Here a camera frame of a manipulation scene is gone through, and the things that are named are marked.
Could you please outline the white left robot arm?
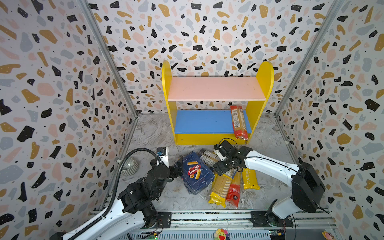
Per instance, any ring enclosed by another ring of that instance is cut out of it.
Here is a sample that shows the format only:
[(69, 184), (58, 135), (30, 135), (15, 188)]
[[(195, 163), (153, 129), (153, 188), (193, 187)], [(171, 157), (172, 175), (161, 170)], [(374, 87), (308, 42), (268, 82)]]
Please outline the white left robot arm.
[(163, 163), (148, 175), (127, 186), (108, 207), (85, 224), (68, 233), (55, 233), (51, 240), (112, 240), (143, 227), (152, 227), (158, 219), (153, 205), (167, 183), (183, 174), (182, 163), (167, 167)]

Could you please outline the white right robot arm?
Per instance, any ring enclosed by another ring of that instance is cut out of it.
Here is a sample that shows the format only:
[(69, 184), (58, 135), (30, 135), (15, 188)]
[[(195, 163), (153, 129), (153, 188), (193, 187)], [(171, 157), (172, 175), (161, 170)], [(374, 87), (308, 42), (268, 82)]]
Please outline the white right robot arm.
[(214, 170), (220, 176), (231, 169), (255, 170), (291, 188), (290, 196), (279, 202), (274, 200), (270, 205), (265, 213), (267, 223), (272, 225), (300, 211), (315, 213), (318, 209), (325, 210), (320, 206), (320, 201), (326, 187), (311, 164), (285, 163), (246, 146), (236, 149), (227, 141), (216, 144), (214, 153), (220, 159), (214, 164)]

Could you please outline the dark label spaghetti bag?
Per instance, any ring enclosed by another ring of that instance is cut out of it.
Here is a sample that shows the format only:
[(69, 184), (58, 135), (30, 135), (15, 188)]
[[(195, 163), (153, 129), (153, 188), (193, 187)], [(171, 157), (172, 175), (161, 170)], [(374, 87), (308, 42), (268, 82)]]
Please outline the dark label spaghetti bag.
[(198, 156), (208, 167), (211, 168), (220, 160), (220, 158), (215, 153), (205, 149), (200, 150), (198, 152)]

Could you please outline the blue Barilla pasta box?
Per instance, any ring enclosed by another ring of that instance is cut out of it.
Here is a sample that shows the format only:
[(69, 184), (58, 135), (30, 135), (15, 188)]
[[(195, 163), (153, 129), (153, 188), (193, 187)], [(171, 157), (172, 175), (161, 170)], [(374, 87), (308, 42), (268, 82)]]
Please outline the blue Barilla pasta box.
[(182, 179), (187, 190), (197, 195), (213, 182), (215, 174), (197, 153), (191, 152), (182, 158)]

